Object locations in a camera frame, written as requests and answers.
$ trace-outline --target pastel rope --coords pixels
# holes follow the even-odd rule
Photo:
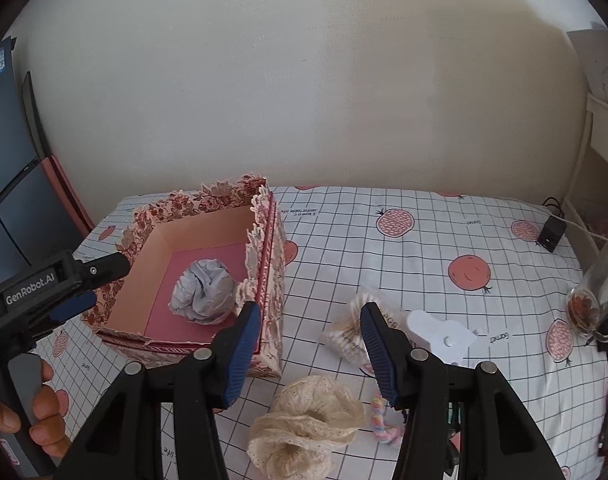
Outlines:
[[[370,422],[373,426],[373,434],[375,434],[378,442],[399,447],[404,437],[404,428],[402,426],[386,426],[384,422],[385,410],[386,401],[378,392],[370,402]]]

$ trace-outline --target white cable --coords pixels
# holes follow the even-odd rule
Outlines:
[[[540,209],[542,212],[545,211],[547,215],[550,215],[553,218],[557,218],[559,220],[566,222],[567,224],[574,225],[575,227],[579,228],[580,230],[584,231],[585,233],[589,234],[590,236],[592,236],[594,238],[600,238],[601,240],[605,240],[608,242],[608,238],[606,238],[605,236],[598,235],[597,233],[593,233],[592,231],[589,231],[588,229],[586,229],[584,226],[581,226],[581,225],[577,224],[576,222],[573,222],[572,220],[568,220],[567,218],[562,218],[561,216],[552,214],[551,211],[549,210],[549,208],[546,207],[545,205],[529,204],[528,202],[524,202],[523,200],[520,200],[519,198],[505,198],[503,196],[494,196],[492,198],[494,198],[495,200],[505,200],[506,202],[519,202],[519,203],[522,203],[529,207],[536,207],[536,208]]]

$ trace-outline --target open box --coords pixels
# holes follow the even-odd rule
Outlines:
[[[98,289],[97,305],[82,317],[105,343],[148,367],[177,362],[209,344],[235,314],[217,325],[200,325],[173,314],[168,303],[191,262],[217,258],[239,283],[237,310],[248,300],[261,309],[249,373],[279,376],[285,234],[265,181],[249,178],[191,195],[174,192],[134,213],[116,245],[131,261],[130,273]]]

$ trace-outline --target human hand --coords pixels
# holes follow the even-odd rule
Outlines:
[[[42,361],[42,381],[53,378],[53,369]],[[56,458],[62,458],[70,447],[66,437],[64,418],[60,414],[60,402],[50,386],[42,385],[33,399],[33,413],[38,422],[29,430],[33,441],[42,446],[44,452]],[[0,431],[17,433],[20,430],[20,418],[0,402]]]

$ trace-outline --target floral pattern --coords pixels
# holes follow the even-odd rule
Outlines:
[[[144,243],[161,222],[169,222],[233,207],[249,206],[255,213],[255,224],[248,233],[245,264],[248,278],[237,288],[238,311],[245,301],[257,301],[262,308],[263,322],[258,351],[251,362],[250,374],[279,376],[281,373],[281,334],[283,307],[285,231],[273,194],[266,187],[266,179],[256,175],[243,176],[238,183],[217,182],[202,186],[201,190],[185,193],[174,191],[168,197],[146,204],[133,213],[133,221],[124,229],[122,240],[115,244],[131,265]],[[158,346],[148,338],[132,333],[106,329],[115,299],[124,280],[97,289],[97,304],[82,314],[82,320],[95,330],[105,343],[147,367],[178,362],[193,347]]]

